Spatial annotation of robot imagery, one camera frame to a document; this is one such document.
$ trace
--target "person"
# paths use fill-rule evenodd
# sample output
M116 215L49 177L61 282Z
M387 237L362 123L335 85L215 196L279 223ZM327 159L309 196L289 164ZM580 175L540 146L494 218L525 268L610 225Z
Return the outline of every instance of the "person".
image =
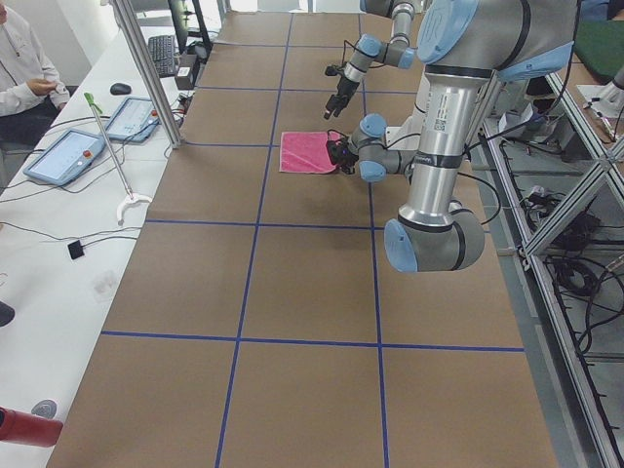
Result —
M30 24L0 0L0 138L34 146L68 101Z

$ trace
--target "black keyboard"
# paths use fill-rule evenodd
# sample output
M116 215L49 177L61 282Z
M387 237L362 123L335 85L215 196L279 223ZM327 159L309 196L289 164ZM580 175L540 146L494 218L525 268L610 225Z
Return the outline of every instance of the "black keyboard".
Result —
M176 37L173 35L153 36L147 40L147 50L156 65L158 76L176 75Z

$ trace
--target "computer mouse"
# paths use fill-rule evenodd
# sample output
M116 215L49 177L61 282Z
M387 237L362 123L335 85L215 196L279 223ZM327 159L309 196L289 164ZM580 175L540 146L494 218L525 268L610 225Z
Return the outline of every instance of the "computer mouse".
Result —
M127 85L126 83L114 83L110 87L110 93L114 96L129 95L132 91L133 89L131 88L131 86Z

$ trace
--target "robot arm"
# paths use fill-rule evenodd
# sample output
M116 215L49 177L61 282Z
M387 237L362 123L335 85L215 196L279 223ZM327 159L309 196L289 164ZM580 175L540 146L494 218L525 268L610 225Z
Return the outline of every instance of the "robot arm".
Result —
M517 81L565 66L577 10L576 0L434 0L418 35L430 89L417 145L391 149L385 121L372 114L334 148L359 158L366 181L409 176L408 200L384 232L396 269L456 270L481 256L483 228L452 198L478 91L494 70L500 81Z
M363 34L355 45L351 59L342 65L330 65L328 76L340 75L337 93L331 95L325 106L326 119L338 117L348 104L374 61L399 68L410 68L415 50L410 48L411 23L416 14L414 0L362 0L360 8L366 13L392 19L392 38L384 43Z

